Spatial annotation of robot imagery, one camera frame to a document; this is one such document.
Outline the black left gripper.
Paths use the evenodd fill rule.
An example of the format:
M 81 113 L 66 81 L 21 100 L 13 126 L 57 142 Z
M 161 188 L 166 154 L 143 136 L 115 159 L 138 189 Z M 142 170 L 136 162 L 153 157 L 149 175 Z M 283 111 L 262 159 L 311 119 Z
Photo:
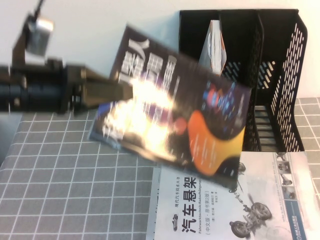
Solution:
M 111 101 L 130 100 L 133 87 L 119 83 L 84 65 L 63 64 L 50 59 L 44 64 L 27 63 L 27 112 L 79 115 Z

